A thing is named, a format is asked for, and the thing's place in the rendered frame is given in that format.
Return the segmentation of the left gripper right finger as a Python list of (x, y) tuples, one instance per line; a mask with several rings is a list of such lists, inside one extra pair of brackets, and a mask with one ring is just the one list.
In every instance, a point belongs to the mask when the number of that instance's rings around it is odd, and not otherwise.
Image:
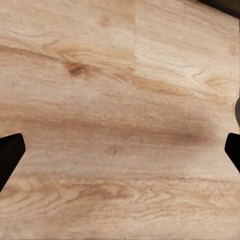
[(240, 172), (240, 134), (228, 134), (225, 144), (225, 152)]

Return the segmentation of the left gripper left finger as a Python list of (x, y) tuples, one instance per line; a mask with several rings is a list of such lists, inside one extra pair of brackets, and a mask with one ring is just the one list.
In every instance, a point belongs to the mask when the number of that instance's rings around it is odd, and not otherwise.
[(26, 151), (21, 133), (0, 138), (0, 192)]

